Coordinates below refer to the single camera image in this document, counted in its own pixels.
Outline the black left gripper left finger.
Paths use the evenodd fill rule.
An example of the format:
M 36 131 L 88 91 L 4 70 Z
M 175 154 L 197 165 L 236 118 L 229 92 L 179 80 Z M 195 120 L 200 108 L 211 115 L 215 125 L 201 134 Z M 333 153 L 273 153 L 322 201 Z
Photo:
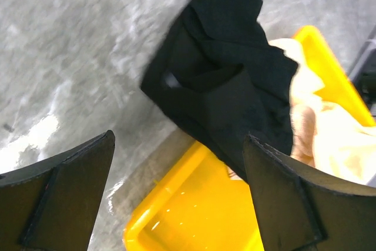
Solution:
M 1 174 L 1 250 L 87 250 L 114 151 L 109 130 Z

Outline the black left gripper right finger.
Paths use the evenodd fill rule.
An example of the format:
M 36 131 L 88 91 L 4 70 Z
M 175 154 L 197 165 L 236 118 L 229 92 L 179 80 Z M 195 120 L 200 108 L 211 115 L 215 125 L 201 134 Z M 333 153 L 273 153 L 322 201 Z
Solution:
M 251 135 L 243 156 L 264 250 L 375 250 L 375 188 L 326 174 Z

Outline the black underwear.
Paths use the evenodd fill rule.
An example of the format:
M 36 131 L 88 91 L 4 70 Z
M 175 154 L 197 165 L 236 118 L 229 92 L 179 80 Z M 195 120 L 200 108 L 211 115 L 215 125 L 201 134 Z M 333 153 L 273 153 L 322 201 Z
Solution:
M 191 0 L 148 64 L 144 94 L 181 130 L 246 178 L 243 142 L 293 147 L 290 85 L 297 63 L 268 43 L 262 0 Z

